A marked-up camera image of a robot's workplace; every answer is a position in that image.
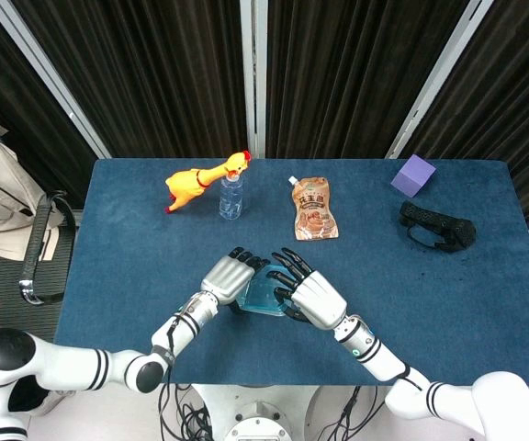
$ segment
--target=robot finger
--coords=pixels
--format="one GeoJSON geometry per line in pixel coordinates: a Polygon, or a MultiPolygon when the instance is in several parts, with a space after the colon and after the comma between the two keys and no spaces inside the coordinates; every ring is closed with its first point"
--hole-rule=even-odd
{"type": "Polygon", "coordinates": [[[288,289],[281,288],[281,287],[275,287],[275,298],[276,299],[288,299],[291,300],[291,296],[293,295],[293,291],[289,291],[288,289]]]}
{"type": "Polygon", "coordinates": [[[286,287],[289,287],[293,290],[297,289],[299,286],[299,283],[293,280],[291,277],[286,276],[285,274],[279,272],[279,271],[269,271],[266,273],[266,276],[269,278],[274,278],[275,280],[278,280],[286,287]]]}
{"type": "Polygon", "coordinates": [[[278,260],[298,282],[305,280],[303,273],[301,273],[299,268],[297,268],[289,259],[279,253],[273,253],[273,257],[278,260]]]}
{"type": "Polygon", "coordinates": [[[238,257],[236,257],[236,258],[238,260],[240,260],[241,262],[245,262],[246,259],[248,259],[249,257],[252,257],[252,256],[253,256],[253,254],[250,251],[245,251],[242,254],[240,254],[238,257]]]}
{"type": "Polygon", "coordinates": [[[294,310],[293,308],[287,308],[285,315],[298,322],[311,323],[310,320],[301,311],[294,310]]]}
{"type": "Polygon", "coordinates": [[[258,255],[253,255],[252,257],[249,257],[246,259],[246,262],[244,262],[246,265],[248,265],[251,268],[254,268],[256,265],[258,265],[261,261],[261,258],[258,255]]]}
{"type": "Polygon", "coordinates": [[[298,268],[301,270],[301,272],[305,275],[305,277],[309,276],[311,273],[313,273],[313,269],[311,269],[311,266],[308,265],[308,263],[301,258],[299,254],[297,254],[295,251],[289,250],[288,248],[281,248],[283,253],[291,257],[293,259],[293,262],[296,263],[298,268]]]}
{"type": "Polygon", "coordinates": [[[233,259],[235,257],[238,257],[238,254],[240,254],[242,251],[244,251],[244,249],[241,246],[237,246],[236,248],[230,251],[228,256],[233,259]]]}
{"type": "Polygon", "coordinates": [[[254,268],[254,273],[258,273],[261,269],[263,269],[265,266],[267,266],[268,264],[270,264],[271,261],[268,260],[268,259],[262,259],[257,266],[253,266],[254,268]]]}

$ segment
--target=black curtain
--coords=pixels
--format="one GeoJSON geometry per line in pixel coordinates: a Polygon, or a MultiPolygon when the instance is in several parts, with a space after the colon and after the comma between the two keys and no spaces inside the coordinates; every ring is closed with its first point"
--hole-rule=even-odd
{"type": "Polygon", "coordinates": [[[270,0],[267,156],[385,157],[466,5],[270,0]]]}
{"type": "Polygon", "coordinates": [[[45,190],[64,189],[84,204],[95,156],[0,25],[0,124],[3,141],[45,190]]]}
{"type": "Polygon", "coordinates": [[[529,223],[529,1],[494,2],[403,152],[506,161],[529,223]]]}
{"type": "Polygon", "coordinates": [[[247,148],[238,0],[13,0],[114,156],[247,148]]]}

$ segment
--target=white shoe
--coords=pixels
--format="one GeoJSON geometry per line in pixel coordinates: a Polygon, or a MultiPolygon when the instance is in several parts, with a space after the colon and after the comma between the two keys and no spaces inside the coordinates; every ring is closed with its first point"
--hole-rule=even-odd
{"type": "Polygon", "coordinates": [[[54,409],[59,402],[64,400],[66,397],[72,397],[75,393],[76,392],[74,390],[51,390],[42,404],[29,411],[28,414],[32,416],[44,416],[54,409]]]}

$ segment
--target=chair armrest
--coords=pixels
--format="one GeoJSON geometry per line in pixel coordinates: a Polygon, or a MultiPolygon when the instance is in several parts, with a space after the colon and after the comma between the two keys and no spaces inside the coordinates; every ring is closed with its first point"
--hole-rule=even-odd
{"type": "MultiPolygon", "coordinates": [[[[19,280],[19,291],[22,298],[32,305],[45,305],[62,301],[64,292],[49,294],[46,296],[36,295],[34,292],[34,277],[38,267],[39,255],[42,251],[44,234],[48,224],[49,216],[51,215],[52,202],[56,204],[56,208],[64,215],[67,225],[76,234],[76,224],[71,207],[64,200],[65,192],[55,191],[47,195],[42,195],[38,202],[36,215],[34,216],[34,223],[32,225],[32,232],[28,240],[28,247],[24,256],[24,265],[19,280]]],[[[71,251],[69,262],[73,255],[73,243],[71,244],[71,251]]]]}

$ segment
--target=plastic water bottle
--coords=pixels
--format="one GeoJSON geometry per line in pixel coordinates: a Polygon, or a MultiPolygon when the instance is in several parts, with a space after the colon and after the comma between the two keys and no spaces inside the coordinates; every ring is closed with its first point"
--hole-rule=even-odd
{"type": "Polygon", "coordinates": [[[242,212],[242,175],[221,178],[219,191],[219,214],[228,220],[238,219],[242,212]]]}

